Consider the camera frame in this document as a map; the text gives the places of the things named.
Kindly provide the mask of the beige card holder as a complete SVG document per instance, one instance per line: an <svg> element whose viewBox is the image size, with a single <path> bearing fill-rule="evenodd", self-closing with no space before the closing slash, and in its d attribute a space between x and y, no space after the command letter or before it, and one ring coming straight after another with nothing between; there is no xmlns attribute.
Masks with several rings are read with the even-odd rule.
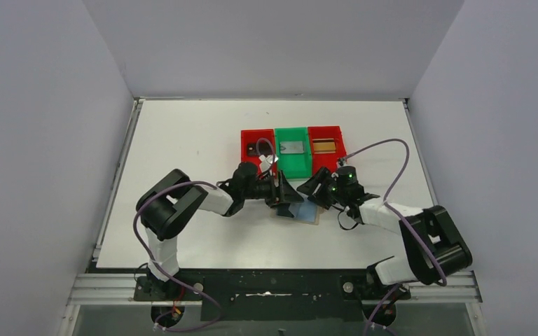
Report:
<svg viewBox="0 0 538 336"><path fill-rule="evenodd" d="M304 223L309 225L319 225L319 217L321 211L316 204L308 201L307 199L305 199L303 203L291 204L291 211L296 215L295 218L277 217L275 215L275 210L272 213L272 217L284 221Z"/></svg>

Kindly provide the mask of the silver credit card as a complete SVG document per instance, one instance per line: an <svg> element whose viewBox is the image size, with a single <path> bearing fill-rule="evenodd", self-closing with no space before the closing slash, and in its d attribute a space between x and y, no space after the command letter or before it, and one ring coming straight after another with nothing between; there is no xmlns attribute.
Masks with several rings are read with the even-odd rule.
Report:
<svg viewBox="0 0 538 336"><path fill-rule="evenodd" d="M303 141L283 141L280 142L280 153L285 155L298 155L306 152Z"/></svg>

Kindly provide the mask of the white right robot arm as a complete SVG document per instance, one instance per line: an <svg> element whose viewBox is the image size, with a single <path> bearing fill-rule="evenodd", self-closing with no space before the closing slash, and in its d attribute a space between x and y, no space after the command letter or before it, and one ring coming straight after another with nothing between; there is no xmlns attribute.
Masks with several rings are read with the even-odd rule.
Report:
<svg viewBox="0 0 538 336"><path fill-rule="evenodd" d="M335 172L322 167L297 191L324 209L339 205L354 222L384 229L401 240L403 253L368 266L371 275L366 279L366 290L374 298L385 298L394 284L441 284L473 263L471 251L446 208L390 203L366 192L353 166L339 167Z"/></svg>

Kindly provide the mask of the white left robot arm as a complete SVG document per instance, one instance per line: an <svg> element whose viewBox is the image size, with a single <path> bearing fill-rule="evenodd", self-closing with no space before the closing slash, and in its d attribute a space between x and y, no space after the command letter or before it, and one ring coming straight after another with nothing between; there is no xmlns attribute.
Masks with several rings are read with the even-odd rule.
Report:
<svg viewBox="0 0 538 336"><path fill-rule="evenodd" d="M153 292L163 299L177 294L177 237L197 211L231 217L247 200L257 199L271 209L288 209L304 201L282 171L260 173L251 162L241 162L230 178L216 185L192 181L174 169L145 192L137 202L132 229L149 257Z"/></svg>

